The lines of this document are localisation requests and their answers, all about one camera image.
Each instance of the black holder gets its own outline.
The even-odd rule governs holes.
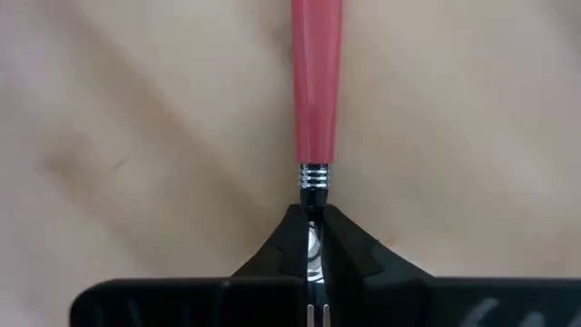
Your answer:
[[[320,225],[333,327],[581,326],[579,280],[433,277],[332,205]],[[232,277],[100,283],[76,298],[70,325],[305,326],[308,229],[309,215],[291,205]]]

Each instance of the beige background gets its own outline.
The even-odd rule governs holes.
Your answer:
[[[331,200],[436,274],[579,276],[581,5],[345,1]],[[295,202],[290,0],[0,0],[0,324],[232,273]]]

